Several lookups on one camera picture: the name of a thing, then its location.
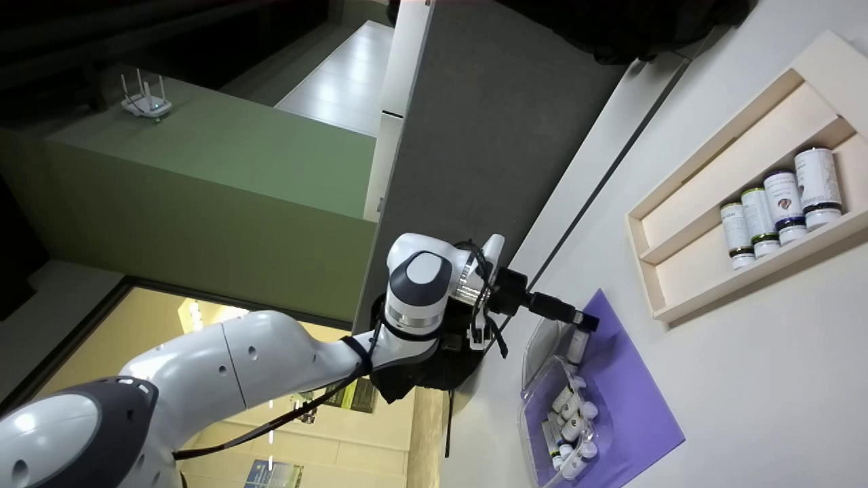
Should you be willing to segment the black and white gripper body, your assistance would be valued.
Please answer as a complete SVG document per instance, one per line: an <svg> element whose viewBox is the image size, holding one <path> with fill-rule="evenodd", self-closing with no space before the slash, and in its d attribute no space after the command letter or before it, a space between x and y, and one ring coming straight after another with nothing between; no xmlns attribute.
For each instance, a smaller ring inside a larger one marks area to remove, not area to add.
<svg viewBox="0 0 868 488"><path fill-rule="evenodd" d="M495 313L515 313L526 297L526 277L499 266L503 235L491 232L482 244L454 241L453 297L469 305L467 338L472 350L503 347Z"/></svg>

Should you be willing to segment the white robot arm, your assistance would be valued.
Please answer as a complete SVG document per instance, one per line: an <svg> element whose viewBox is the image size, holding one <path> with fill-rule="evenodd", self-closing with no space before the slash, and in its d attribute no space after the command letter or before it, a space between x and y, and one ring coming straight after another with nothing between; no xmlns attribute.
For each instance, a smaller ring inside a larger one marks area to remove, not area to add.
<svg viewBox="0 0 868 488"><path fill-rule="evenodd" d="M283 312L244 312L35 397L0 419L0 488L187 488L179 464L202 453L191 437L248 405L286 393L319 403L357 377L387 401L453 391L500 342L495 319L521 308L597 331L503 267L500 246L499 232L484 244L403 232L362 334L319 342Z"/></svg>

